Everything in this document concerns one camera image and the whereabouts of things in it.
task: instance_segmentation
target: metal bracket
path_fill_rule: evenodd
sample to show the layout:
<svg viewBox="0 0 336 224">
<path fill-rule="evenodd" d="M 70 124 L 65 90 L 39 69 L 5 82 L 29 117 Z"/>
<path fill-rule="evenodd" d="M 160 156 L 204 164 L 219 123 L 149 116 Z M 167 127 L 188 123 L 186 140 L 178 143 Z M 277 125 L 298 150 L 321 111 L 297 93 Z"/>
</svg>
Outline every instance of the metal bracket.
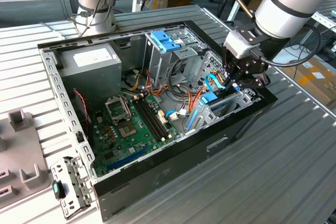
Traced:
<svg viewBox="0 0 336 224">
<path fill-rule="evenodd" d="M 65 196 L 60 200 L 64 217 L 68 220 L 90 207 L 95 194 L 89 175 L 80 157 L 64 157 L 51 166 L 54 180 L 61 185 Z"/>
</svg>

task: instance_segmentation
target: connector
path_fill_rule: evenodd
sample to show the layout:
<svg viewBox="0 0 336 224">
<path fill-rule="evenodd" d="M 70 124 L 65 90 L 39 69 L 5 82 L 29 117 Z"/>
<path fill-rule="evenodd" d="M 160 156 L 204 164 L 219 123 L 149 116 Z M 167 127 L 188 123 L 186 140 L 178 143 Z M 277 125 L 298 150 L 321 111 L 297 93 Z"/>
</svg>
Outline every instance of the connector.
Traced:
<svg viewBox="0 0 336 224">
<path fill-rule="evenodd" d="M 180 109 L 179 114 L 180 114 L 180 115 L 186 115 L 186 114 L 187 114 L 187 110 L 185 110 L 185 109 Z"/>
<path fill-rule="evenodd" d="M 170 118 L 172 121 L 175 121 L 175 120 L 179 119 L 179 117 L 177 116 L 176 112 L 171 113 L 171 114 L 169 115 L 169 118 Z"/>
</svg>

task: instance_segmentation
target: blue pcie slot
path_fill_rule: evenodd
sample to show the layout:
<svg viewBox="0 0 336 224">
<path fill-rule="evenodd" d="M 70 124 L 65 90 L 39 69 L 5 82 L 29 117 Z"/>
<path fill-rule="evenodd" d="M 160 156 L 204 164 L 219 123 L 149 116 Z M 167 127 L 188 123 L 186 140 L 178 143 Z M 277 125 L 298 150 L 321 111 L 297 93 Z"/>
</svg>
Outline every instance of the blue pcie slot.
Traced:
<svg viewBox="0 0 336 224">
<path fill-rule="evenodd" d="M 117 161 L 117 162 L 115 162 L 115 163 L 113 163 L 113 164 L 111 164 L 111 165 L 108 165 L 108 166 L 107 166 L 107 169 L 108 169 L 108 170 L 116 169 L 116 168 L 118 168 L 118 167 L 120 167 L 120 166 L 123 166 L 124 164 L 127 164 L 127 163 L 133 161 L 134 159 L 136 159 L 136 158 L 142 156 L 143 153 L 144 153 L 144 151 L 145 151 L 147 148 L 149 148 L 149 145 L 147 145 L 146 147 L 142 148 L 141 150 L 139 150 L 139 151 L 133 153 L 132 155 L 130 155 L 130 156 L 128 156 L 128 157 L 125 157 L 125 158 L 123 158 L 123 159 L 121 159 L 121 160 L 119 160 L 119 161 Z"/>
</svg>

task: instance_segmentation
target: blue connector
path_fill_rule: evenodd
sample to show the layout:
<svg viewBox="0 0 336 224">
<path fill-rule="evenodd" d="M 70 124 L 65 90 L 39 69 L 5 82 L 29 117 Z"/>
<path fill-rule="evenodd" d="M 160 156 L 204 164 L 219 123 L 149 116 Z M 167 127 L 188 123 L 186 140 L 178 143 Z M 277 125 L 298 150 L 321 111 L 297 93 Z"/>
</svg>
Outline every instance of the blue connector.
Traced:
<svg viewBox="0 0 336 224">
<path fill-rule="evenodd" d="M 153 31 L 151 32 L 151 37 L 162 48 L 165 52 L 174 51 L 181 48 L 181 45 L 176 44 L 172 37 L 166 34 L 164 31 Z"/>
<path fill-rule="evenodd" d="M 204 104 L 207 104 L 208 102 L 215 101 L 216 99 L 218 99 L 218 97 L 213 92 L 204 94 L 202 96 L 202 101 L 203 101 Z"/>
<path fill-rule="evenodd" d="M 209 83 L 208 77 L 210 77 L 214 80 L 215 84 L 217 85 L 217 87 L 219 89 L 226 89 L 226 87 L 221 85 L 221 83 L 217 80 L 217 78 L 212 73 L 210 73 L 210 74 L 207 74 L 206 77 L 205 77 L 205 84 L 210 91 L 212 91 L 212 88 L 211 88 L 211 85 Z"/>
</svg>

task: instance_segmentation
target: aluminum profile table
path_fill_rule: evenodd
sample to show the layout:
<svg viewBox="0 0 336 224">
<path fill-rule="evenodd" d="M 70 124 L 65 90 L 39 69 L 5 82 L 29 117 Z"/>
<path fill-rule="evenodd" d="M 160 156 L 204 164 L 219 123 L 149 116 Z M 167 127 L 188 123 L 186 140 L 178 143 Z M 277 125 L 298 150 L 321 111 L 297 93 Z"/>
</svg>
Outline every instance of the aluminum profile table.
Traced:
<svg viewBox="0 0 336 224">
<path fill-rule="evenodd" d="M 311 18 L 316 21 L 315 26 L 318 27 L 321 24 L 322 26 L 336 33 L 336 17 L 331 15 L 332 10 L 336 10 L 336 0 L 326 0 L 319 7 L 317 12 L 311 16 Z M 312 31 L 310 30 L 301 41 L 301 44 L 303 44 L 311 35 Z M 332 48 L 332 50 L 334 52 L 336 51 L 336 45 Z"/>
<path fill-rule="evenodd" d="M 198 6 L 116 15 L 120 27 L 191 19 L 217 43 L 228 28 Z M 48 25 L 66 38 L 69 22 Z M 43 25 L 0 29 L 0 118 L 23 108 L 34 115 L 47 164 L 73 156 L 38 43 L 59 40 Z M 336 116 L 269 69 L 277 97 L 246 135 L 129 207 L 111 223 L 323 223 L 336 206 Z M 97 206 L 66 222 L 49 187 L 0 210 L 1 223 L 100 223 Z"/>
</svg>

